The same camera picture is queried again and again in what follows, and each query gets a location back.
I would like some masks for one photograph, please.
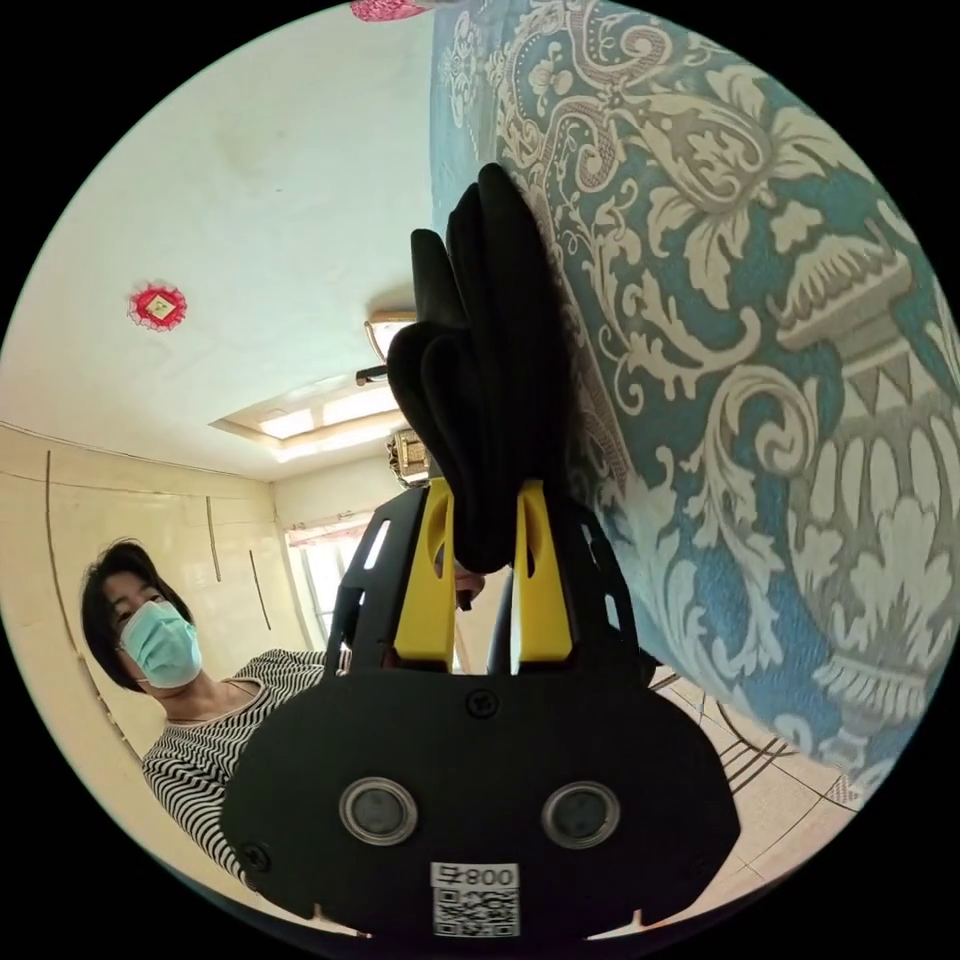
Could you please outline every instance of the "pink decoration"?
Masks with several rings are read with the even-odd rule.
[[[426,13],[424,7],[418,7],[407,0],[354,0],[350,4],[353,15],[367,23],[382,23],[386,20],[406,20],[418,13]]]

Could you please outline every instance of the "floor tile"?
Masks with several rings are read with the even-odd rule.
[[[816,806],[772,847],[750,861],[766,880],[775,880],[819,853],[856,816],[829,800]]]
[[[707,735],[714,749],[720,754],[721,759],[723,759],[727,751],[736,743],[733,735],[708,719],[706,715],[701,714],[688,700],[685,700],[679,694],[675,693],[673,687],[665,687],[663,690],[660,690],[659,693],[661,697],[666,698],[674,704],[674,706],[679,707],[688,717],[692,717],[697,721],[700,729]]]
[[[724,706],[722,710],[723,713],[729,717],[729,724],[724,718],[723,713],[721,713],[721,707],[717,704],[717,701],[714,700],[713,697],[707,697],[706,706],[704,707],[704,712],[707,717],[723,727],[724,730],[729,730],[733,736],[736,737],[739,734],[747,743],[761,749],[767,748],[771,740],[777,743],[780,742],[780,738],[775,733],[771,733],[766,727],[762,727],[756,721],[747,719],[743,714],[734,710],[733,707]]]
[[[863,807],[863,791],[856,789],[846,774],[837,777],[834,784],[826,791],[828,800],[839,803],[848,810],[860,810]]]
[[[672,917],[668,917],[661,923],[654,923],[649,927],[641,926],[640,929],[652,930],[654,927],[664,927],[667,924],[678,923],[681,920],[689,920],[690,917],[706,913],[708,910],[722,907],[730,903],[731,900],[736,900],[738,897],[746,896],[753,890],[763,886],[763,883],[763,878],[746,865],[740,866],[728,873],[721,872],[717,875],[714,882],[703,891],[696,902],[686,910]]]
[[[840,779],[840,771],[836,767],[829,767],[825,763],[818,763],[805,757],[802,753],[794,753],[792,756],[777,757],[773,761],[784,773],[795,777],[801,783],[816,790],[817,793],[825,794]]]
[[[764,850],[809,813],[819,797],[809,787],[788,777],[766,758],[744,760],[728,778],[740,814],[740,839],[733,852],[744,863],[752,864]]]
[[[628,933],[639,933],[641,930],[638,915],[635,915],[633,921],[625,927],[618,927],[616,930],[608,930],[606,933],[597,933],[588,940],[609,940],[612,937],[625,937]]]
[[[670,684],[670,689],[683,697],[691,706],[697,708],[698,710],[706,701],[706,694],[703,690],[700,689],[695,683],[691,683],[689,680],[684,677],[678,677],[672,684]]]

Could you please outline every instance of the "striped shirt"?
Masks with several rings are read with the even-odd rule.
[[[260,692],[240,710],[203,723],[168,723],[143,758],[143,775],[164,810],[224,870],[246,883],[220,832],[227,782],[254,730],[281,704],[320,682],[326,654],[270,650],[254,657],[232,680],[257,680]],[[339,672],[349,668],[344,649]]]

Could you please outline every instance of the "black hair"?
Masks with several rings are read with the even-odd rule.
[[[83,577],[83,594],[80,601],[80,620],[87,646],[93,659],[103,672],[118,686],[137,693],[145,691],[127,673],[117,653],[120,639],[114,621],[113,606],[107,599],[107,579],[118,573],[130,573],[139,577],[148,587],[153,587],[164,600],[172,603],[188,623],[193,623],[193,614],[179,594],[165,583],[157,573],[150,555],[135,540],[119,540],[108,547],[87,567]]]

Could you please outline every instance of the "sticker label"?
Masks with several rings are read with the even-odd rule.
[[[520,870],[515,863],[431,863],[438,937],[519,937]]]

